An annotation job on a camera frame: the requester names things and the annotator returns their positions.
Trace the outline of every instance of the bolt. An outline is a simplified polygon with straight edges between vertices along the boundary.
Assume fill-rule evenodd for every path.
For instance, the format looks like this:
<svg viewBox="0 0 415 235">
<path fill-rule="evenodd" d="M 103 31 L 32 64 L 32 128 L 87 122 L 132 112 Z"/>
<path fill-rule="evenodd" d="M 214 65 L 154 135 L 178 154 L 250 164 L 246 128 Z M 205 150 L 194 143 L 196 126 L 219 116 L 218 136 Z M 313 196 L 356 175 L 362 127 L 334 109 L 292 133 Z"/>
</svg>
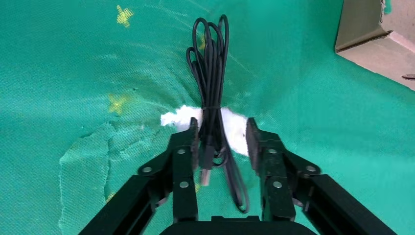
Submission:
<svg viewBox="0 0 415 235">
<path fill-rule="evenodd" d="M 308 166 L 306 167 L 306 169 L 307 169 L 308 171 L 311 171 L 311 172 L 316 171 L 316 168 L 315 168 L 314 166 L 311 166 L 311 165 L 308 165 Z"/>
<path fill-rule="evenodd" d="M 152 169 L 151 169 L 151 167 L 144 167 L 143 168 L 143 172 L 144 173 L 148 173 L 148 172 L 150 172 Z"/>
<path fill-rule="evenodd" d="M 276 187 L 276 188 L 281 188 L 282 187 L 282 184 L 280 182 L 278 182 L 278 181 L 274 181 L 273 182 L 273 186 Z"/>
<path fill-rule="evenodd" d="M 188 183 L 188 182 L 186 182 L 186 181 L 181 181 L 181 182 L 180 182 L 180 184 L 179 184 L 179 186 L 180 186 L 181 188 L 187 188 L 187 187 L 189 186 L 189 183 Z"/>
</svg>

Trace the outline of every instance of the cardboard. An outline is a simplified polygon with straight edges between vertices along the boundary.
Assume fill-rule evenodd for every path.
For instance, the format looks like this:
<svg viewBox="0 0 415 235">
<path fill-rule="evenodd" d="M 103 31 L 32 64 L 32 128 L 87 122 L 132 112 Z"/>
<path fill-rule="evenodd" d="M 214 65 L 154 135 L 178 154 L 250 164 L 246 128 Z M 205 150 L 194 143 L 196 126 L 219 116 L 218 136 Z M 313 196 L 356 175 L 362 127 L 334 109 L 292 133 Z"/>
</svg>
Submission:
<svg viewBox="0 0 415 235">
<path fill-rule="evenodd" d="M 344 0 L 335 51 L 372 72 L 415 90 L 415 2 Z"/>
</svg>

